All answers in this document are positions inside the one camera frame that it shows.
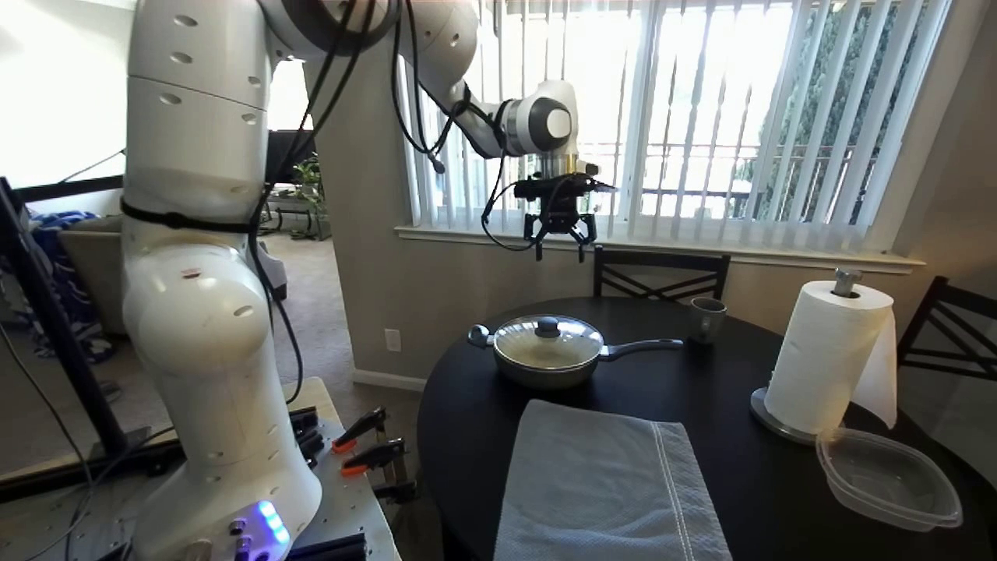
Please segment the paper towel holder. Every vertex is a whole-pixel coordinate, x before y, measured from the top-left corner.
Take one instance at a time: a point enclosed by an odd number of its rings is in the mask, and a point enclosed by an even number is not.
[[[767,388],[771,388],[771,386],[756,386],[756,388],[750,392],[750,412],[755,412],[755,416],[756,416],[767,431],[773,431],[776,437],[783,437],[783,438],[788,438],[788,442],[816,444],[816,433],[788,427],[788,423],[783,423],[783,421],[767,407]]]

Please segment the container lid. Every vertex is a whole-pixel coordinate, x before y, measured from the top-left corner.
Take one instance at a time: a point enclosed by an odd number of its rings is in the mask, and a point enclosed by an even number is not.
[[[816,444],[816,458],[834,499],[864,517],[914,531],[963,522],[954,483],[919,448],[864,431],[839,431],[839,438]]]
[[[601,334],[578,319],[520,319],[495,329],[495,353],[533,371],[578,371],[597,358]]]

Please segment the electrical outlet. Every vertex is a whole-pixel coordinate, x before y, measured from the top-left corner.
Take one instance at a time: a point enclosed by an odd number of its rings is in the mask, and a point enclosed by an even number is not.
[[[401,353],[401,329],[400,328],[383,328],[383,348]]]

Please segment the wire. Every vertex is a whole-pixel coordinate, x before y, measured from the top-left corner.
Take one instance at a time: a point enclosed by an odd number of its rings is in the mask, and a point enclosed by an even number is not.
[[[162,427],[157,433],[145,433],[142,438],[130,442],[129,448],[121,448],[86,487],[86,494],[73,508],[70,526],[60,539],[54,539],[50,546],[43,546],[40,551],[27,553],[27,561],[36,561],[40,553],[48,553],[50,547],[57,547],[64,539],[64,561],[73,557],[73,536],[81,522],[81,515],[86,511],[86,501],[93,499],[98,487],[121,464],[129,460],[138,448],[142,448],[145,442],[172,433],[176,427]]]
[[[409,140],[411,148],[425,151],[437,163],[437,151],[441,148],[446,142],[446,133],[455,122],[455,114],[448,114],[448,122],[441,124],[439,138],[433,140],[433,145],[426,145],[426,129],[425,129],[425,110],[420,101],[415,99],[411,101],[411,112],[415,112],[415,122],[417,122],[417,140],[415,133],[409,129],[404,117],[401,117],[401,101],[400,101],[400,54],[401,54],[401,7],[404,2],[404,11],[409,11],[409,40],[411,40],[411,90],[417,90],[417,40],[415,40],[415,9],[411,9],[411,0],[397,0],[397,30],[394,30],[394,68],[388,68],[388,92],[394,92],[394,110],[397,110],[397,122],[400,122],[400,129],[401,138]]]
[[[126,148],[115,148],[115,151],[109,151],[109,156],[104,156],[104,159],[98,159],[98,163],[90,163],[90,164],[85,164],[85,169],[78,169],[78,170],[64,174],[64,176],[61,176],[61,179],[57,179],[57,182],[70,182],[73,176],[81,176],[81,174],[86,174],[90,169],[98,169],[98,164],[104,164],[104,163],[112,163],[112,159],[117,159],[117,156],[126,156]]]
[[[7,334],[7,328],[0,328],[0,336],[2,336],[2,347],[13,358],[13,365],[25,373],[25,379],[30,384],[30,388],[36,392],[36,397],[43,401],[43,407],[54,413],[60,433],[64,437],[70,448],[76,453],[76,458],[81,460],[85,467],[85,477],[86,477],[86,487],[93,487],[93,474],[90,474],[90,464],[86,464],[86,454],[81,453],[81,444],[73,438],[70,427],[64,427],[64,416],[57,412],[57,404],[50,401],[50,395],[36,386],[36,379],[30,378],[27,365],[22,362],[22,354],[13,348],[13,338]]]
[[[501,243],[499,235],[491,235],[491,229],[488,229],[491,206],[515,187],[515,179],[501,182],[501,176],[504,176],[504,156],[499,159],[499,170],[495,170],[495,182],[491,182],[488,202],[481,212],[481,229],[488,235],[488,243],[495,243],[495,245],[501,245],[509,251],[527,251],[527,250],[536,245],[533,241],[527,241],[527,245],[511,245],[511,243]]]
[[[338,57],[338,50],[341,50],[341,40],[345,37],[345,25],[348,25],[348,17],[351,17],[351,9],[356,9],[356,2],[348,2],[345,11],[344,11],[344,34],[332,37],[332,44],[329,44],[329,50],[326,50],[326,57],[325,57],[325,64],[320,64],[320,72],[319,72],[319,76],[314,76],[314,85],[313,85],[313,90],[309,90],[309,106],[304,106],[304,112],[302,112],[298,129],[296,129],[296,138],[292,138],[292,145],[284,151],[284,163],[276,164],[282,170],[276,170],[273,176],[287,174],[287,164],[292,163],[292,156],[296,156],[296,148],[298,148],[298,133],[302,133],[302,126],[304,126],[304,122],[309,122],[309,114],[313,114],[313,110],[314,110],[314,101],[319,101],[319,92],[320,92],[320,86],[325,86],[325,76],[326,76],[326,72],[329,72],[329,64],[332,64],[332,57]],[[371,20],[375,20],[375,2],[367,2],[367,9],[364,9],[360,34],[371,30]],[[338,110],[338,101],[341,101],[348,76],[351,76],[351,68],[356,68],[359,57],[360,57],[360,40],[356,40],[351,57],[348,57],[348,64],[345,64],[345,72],[344,72],[344,76],[341,76],[341,85],[338,85],[326,110],[320,112],[320,117],[314,122],[314,126],[309,129],[309,140],[304,140],[302,145],[314,142],[319,129],[320,129],[320,126],[326,124],[326,117],[332,114],[332,110]],[[292,401],[298,397],[298,392],[302,392],[302,384],[304,384],[302,347],[298,347],[298,336],[296,336],[296,329],[292,329],[292,322],[290,322],[284,301],[276,298],[276,288],[273,288],[272,276],[269,276],[264,267],[263,267],[259,243],[255,243],[255,241],[259,241],[259,227],[263,227],[263,207],[264,207],[264,202],[269,202],[272,192],[273,192],[273,179],[264,182],[259,202],[255,202],[255,212],[253,212],[253,221],[250,221],[250,254],[253,254],[253,266],[255,266],[255,270],[259,270],[263,286],[269,288],[272,301],[273,301],[276,312],[282,312],[282,324],[284,324],[287,338],[290,338],[290,347],[292,347],[296,384],[292,384],[292,392],[287,395],[287,404],[292,404]]]

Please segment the lid knob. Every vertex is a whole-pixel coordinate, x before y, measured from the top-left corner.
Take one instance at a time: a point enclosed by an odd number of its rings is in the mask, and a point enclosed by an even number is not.
[[[834,267],[834,286],[832,291],[841,298],[858,298],[861,291],[854,288],[854,283],[864,276],[864,270],[858,267]]]
[[[560,336],[560,328],[558,328],[560,322],[558,319],[540,319],[536,322],[536,336],[541,336],[541,338],[558,338]]]

